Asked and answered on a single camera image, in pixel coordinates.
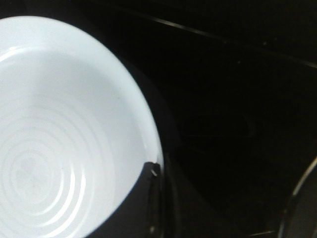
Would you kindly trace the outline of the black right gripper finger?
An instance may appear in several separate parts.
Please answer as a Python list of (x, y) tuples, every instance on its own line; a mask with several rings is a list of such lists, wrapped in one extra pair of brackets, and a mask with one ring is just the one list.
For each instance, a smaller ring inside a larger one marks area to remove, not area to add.
[(89, 238), (162, 237), (161, 172), (157, 163), (146, 162), (134, 187)]

